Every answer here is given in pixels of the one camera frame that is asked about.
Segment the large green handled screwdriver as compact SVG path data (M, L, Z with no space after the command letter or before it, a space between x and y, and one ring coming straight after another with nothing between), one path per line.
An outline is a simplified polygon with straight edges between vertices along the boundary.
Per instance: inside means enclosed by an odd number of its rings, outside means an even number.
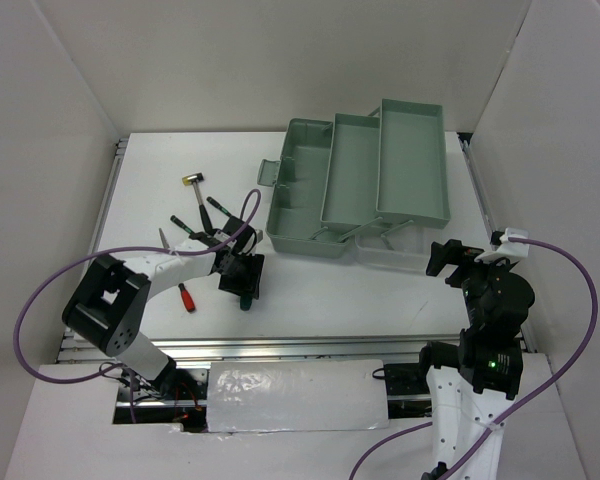
M252 307L253 298L250 295L243 295L240 297L240 309L242 311L249 311Z

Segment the red handled screwdriver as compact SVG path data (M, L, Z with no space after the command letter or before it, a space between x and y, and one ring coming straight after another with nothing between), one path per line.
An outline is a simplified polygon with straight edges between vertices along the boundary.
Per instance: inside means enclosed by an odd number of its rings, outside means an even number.
M185 310L188 313L195 312L196 311L195 302L194 302L191 294L187 290L185 284L184 283L179 283L178 284L178 289L180 291L181 300L182 300L182 303L183 303L183 306L184 306Z

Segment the black handled scissors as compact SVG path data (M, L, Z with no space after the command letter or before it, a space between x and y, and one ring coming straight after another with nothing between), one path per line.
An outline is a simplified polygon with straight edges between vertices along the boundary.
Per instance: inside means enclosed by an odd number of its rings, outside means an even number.
M159 228L158 232L159 232L159 237L160 237L163 248L170 250L171 249L170 243L168 242L167 237L166 237L164 231L162 230L162 228Z

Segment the small green precision screwdriver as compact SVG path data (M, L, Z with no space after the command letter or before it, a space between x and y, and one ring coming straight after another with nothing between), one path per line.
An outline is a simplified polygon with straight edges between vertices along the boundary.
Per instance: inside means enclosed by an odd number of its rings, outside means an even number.
M228 218L233 217L233 214L227 209L225 208L220 202L218 202L216 199L214 199L211 196L208 196L206 198L207 202L216 210L220 211L222 214L224 214L225 216L227 216Z

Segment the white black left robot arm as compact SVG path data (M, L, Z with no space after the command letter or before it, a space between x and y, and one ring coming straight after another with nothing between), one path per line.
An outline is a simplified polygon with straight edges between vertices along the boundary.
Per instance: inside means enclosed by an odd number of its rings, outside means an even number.
M241 310L250 310L259 298L265 256L256 245L262 237L260 230L231 216L222 229L192 232L160 252L125 260L99 255L67 303L63 323L130 368L152 397L193 390L194 377L140 332L146 304L186 281L218 274L218 289L237 296Z

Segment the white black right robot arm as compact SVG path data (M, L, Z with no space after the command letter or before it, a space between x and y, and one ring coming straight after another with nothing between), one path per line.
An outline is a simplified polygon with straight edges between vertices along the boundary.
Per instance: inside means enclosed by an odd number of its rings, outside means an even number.
M513 272L513 256L486 252L459 240L431 246L429 276L454 266L445 282L460 289L469 326L456 345L431 341L415 368L432 402L433 461L425 479L494 479L504 421L523 372L518 340L535 302L530 284Z

